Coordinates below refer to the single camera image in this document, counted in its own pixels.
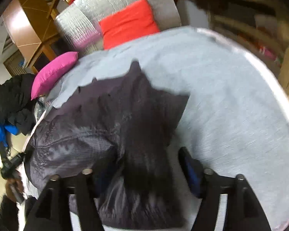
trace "hand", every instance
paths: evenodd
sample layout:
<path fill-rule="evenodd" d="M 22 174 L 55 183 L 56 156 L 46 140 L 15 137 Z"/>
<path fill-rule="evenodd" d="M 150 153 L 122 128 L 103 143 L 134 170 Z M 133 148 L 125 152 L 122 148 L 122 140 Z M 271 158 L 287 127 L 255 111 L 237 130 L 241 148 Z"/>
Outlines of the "hand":
<path fill-rule="evenodd" d="M 16 198 L 10 188 L 10 185 L 14 185 L 16 187 L 16 189 L 22 194 L 24 192 L 24 186 L 22 184 L 22 179 L 8 179 L 6 181 L 6 184 L 5 184 L 5 191 L 6 191 L 6 196 L 13 202 L 16 203 Z"/>

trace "jacket sleeve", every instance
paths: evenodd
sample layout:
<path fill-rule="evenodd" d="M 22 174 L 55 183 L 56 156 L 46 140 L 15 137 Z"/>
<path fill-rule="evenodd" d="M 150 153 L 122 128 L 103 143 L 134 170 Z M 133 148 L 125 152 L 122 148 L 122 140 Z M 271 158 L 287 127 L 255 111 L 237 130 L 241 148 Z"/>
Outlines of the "jacket sleeve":
<path fill-rule="evenodd" d="M 0 206 L 0 219 L 8 231 L 18 231 L 18 208 L 6 195 Z"/>

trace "blue cloth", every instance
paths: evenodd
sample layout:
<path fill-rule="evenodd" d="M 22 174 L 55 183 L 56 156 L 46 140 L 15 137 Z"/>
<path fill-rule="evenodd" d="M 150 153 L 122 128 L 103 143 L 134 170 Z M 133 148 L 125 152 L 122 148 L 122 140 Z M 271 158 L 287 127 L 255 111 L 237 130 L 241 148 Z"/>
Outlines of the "blue cloth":
<path fill-rule="evenodd" d="M 13 135 L 17 135 L 18 129 L 17 129 L 17 127 L 15 127 L 11 124 L 0 125 L 0 142 L 3 142 L 4 146 L 8 147 L 8 144 L 6 142 L 5 130 L 9 131 Z"/>

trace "person's arm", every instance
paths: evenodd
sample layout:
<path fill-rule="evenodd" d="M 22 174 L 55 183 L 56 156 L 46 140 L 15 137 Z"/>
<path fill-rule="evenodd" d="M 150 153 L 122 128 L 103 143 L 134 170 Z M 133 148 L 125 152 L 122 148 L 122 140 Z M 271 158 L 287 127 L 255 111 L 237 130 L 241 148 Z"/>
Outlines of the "person's arm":
<path fill-rule="evenodd" d="M 0 207 L 0 219 L 8 231 L 18 231 L 18 208 L 16 198 L 11 191 L 10 185 L 16 183 L 17 190 L 23 192 L 22 181 L 17 179 L 8 179 L 5 184 L 6 195 L 3 196 Z"/>

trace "pink object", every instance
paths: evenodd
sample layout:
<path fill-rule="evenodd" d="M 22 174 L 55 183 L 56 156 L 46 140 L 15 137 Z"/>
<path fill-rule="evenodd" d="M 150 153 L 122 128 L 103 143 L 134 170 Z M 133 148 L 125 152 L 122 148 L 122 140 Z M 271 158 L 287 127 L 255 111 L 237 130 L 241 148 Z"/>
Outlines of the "pink object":
<path fill-rule="evenodd" d="M 66 52 L 42 68 L 34 79 L 31 100 L 48 93 L 56 82 L 75 65 L 77 60 L 78 52 Z"/>

